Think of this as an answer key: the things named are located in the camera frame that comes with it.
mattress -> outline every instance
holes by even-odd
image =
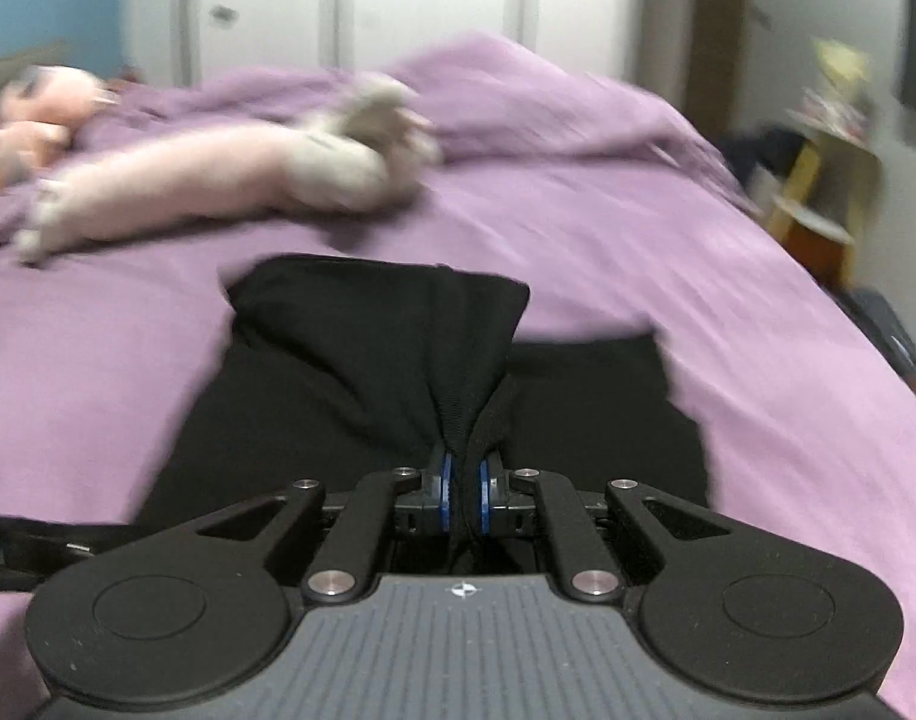
[[[263,218],[15,263],[31,188],[0,196],[0,514],[122,521],[218,365],[223,284],[284,252],[445,263],[525,281],[520,338],[655,326],[674,399],[704,430],[717,509],[854,560],[901,601],[882,696],[916,718],[916,400],[744,213],[717,154],[670,106],[475,36],[392,68],[446,163],[373,218]],[[346,78],[268,68],[136,87],[80,133],[90,159],[189,127],[288,121]],[[0,720],[44,695],[0,595]]]

gray ribbed plate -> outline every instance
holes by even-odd
[[[386,577],[318,608],[276,661],[197,707],[145,720],[845,720],[888,716],[872,697],[752,709],[652,661],[619,613],[555,595],[544,577]],[[135,717],[58,701],[41,720]]]

stuffed animal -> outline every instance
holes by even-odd
[[[115,95],[84,70],[29,67],[0,91],[0,191],[56,162]]]
[[[297,127],[225,125],[134,146],[42,180],[19,258],[40,262],[86,241],[110,242],[187,218],[262,210],[365,213],[411,196],[439,159],[412,94],[370,76],[335,108]]]
[[[13,122],[0,129],[0,191],[55,162],[67,148],[67,127]]]

purple bedsheet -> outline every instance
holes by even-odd
[[[219,359],[221,282],[258,259],[306,251],[507,274],[531,285],[522,337],[662,329],[675,400],[704,425],[717,507],[896,591],[906,634],[882,694],[916,718],[915,397],[735,208],[714,152],[662,101],[486,37],[395,74],[421,92],[448,159],[400,213],[196,227],[42,271],[0,247],[0,512],[128,518]],[[195,90],[136,88],[80,145],[286,121],[341,81],[254,69]],[[0,244],[28,192],[0,197]],[[22,643],[26,602],[0,596],[0,720],[42,696]]]

folded black cloth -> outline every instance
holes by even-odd
[[[351,490],[373,470],[457,471],[456,539],[479,526],[494,448],[603,490],[637,478],[706,505],[696,425],[667,400],[650,335],[512,343],[528,288],[445,266],[293,255],[229,289],[231,342],[137,521],[165,527],[292,480]]]

